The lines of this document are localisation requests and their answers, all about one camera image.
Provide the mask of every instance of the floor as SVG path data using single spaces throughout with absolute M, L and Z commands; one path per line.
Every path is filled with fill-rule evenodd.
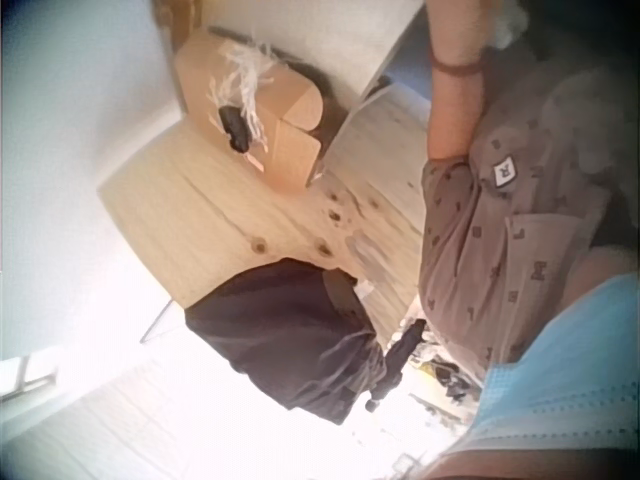
M 189 332 L 180 308 L 168 316 L 150 362 L 3 448 L 10 479 L 397 478 L 461 433 L 405 383 L 374 415 L 361 398 L 340 427 L 286 411 Z

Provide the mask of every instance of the black cloth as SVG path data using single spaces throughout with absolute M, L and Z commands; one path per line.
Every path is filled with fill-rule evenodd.
M 285 408 L 341 424 L 385 373 L 353 280 L 283 259 L 233 277 L 187 308 L 187 326 Z

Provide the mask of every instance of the logo patch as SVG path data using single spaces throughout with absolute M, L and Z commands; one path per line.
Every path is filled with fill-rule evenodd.
M 511 183 L 518 176 L 516 165 L 513 158 L 509 155 L 502 162 L 493 166 L 493 176 L 496 181 L 496 187 L 504 187 L 507 183 Z

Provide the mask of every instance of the white wall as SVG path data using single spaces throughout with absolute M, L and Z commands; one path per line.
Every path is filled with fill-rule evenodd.
M 2 358 L 63 345 L 104 367 L 169 297 L 96 187 L 180 108 L 150 0 L 21 3 L 2 26 Z

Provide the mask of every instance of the window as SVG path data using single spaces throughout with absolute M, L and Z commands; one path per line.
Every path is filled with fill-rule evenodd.
M 46 385 L 55 385 L 61 349 L 46 348 L 0 362 L 0 400 L 5 402 Z

